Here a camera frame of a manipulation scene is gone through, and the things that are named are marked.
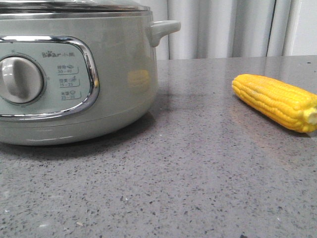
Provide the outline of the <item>white pleated curtain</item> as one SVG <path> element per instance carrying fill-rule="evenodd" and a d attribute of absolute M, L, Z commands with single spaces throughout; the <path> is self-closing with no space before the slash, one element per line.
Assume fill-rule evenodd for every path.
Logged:
<path fill-rule="evenodd" d="M 154 20 L 181 30 L 157 47 L 160 60 L 317 53 L 314 0 L 143 0 Z"/>

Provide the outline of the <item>glass pot lid steel rim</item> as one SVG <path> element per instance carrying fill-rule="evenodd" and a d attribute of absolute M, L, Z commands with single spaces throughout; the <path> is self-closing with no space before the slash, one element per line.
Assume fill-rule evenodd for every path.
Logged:
<path fill-rule="evenodd" d="M 1 13 L 149 11 L 133 0 L 2 0 Z"/>

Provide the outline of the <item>yellow corn cob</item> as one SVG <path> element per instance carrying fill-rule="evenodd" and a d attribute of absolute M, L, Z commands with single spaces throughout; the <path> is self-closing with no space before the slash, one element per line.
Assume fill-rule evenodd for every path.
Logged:
<path fill-rule="evenodd" d="M 281 126 L 300 133 L 317 129 L 317 96 L 280 80 L 241 74 L 232 81 L 234 93 Z"/>

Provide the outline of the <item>sage green electric pot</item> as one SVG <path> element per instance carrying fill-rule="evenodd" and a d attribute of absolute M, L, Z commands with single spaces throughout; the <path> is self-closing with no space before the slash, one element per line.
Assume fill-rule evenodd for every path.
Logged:
<path fill-rule="evenodd" d="M 0 12 L 0 140 L 55 145 L 142 117 L 158 90 L 156 46 L 178 21 L 149 10 Z"/>

